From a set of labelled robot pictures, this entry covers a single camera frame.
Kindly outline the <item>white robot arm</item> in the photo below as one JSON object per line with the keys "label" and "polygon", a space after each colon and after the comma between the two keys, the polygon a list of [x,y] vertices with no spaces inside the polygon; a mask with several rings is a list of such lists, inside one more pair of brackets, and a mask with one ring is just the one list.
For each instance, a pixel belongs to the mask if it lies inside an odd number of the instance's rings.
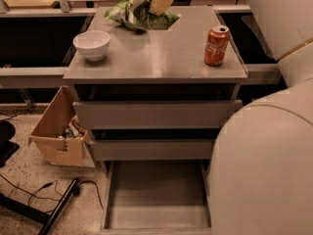
{"label": "white robot arm", "polygon": [[246,0],[286,89],[237,111],[209,172],[212,235],[313,235],[313,0]]}

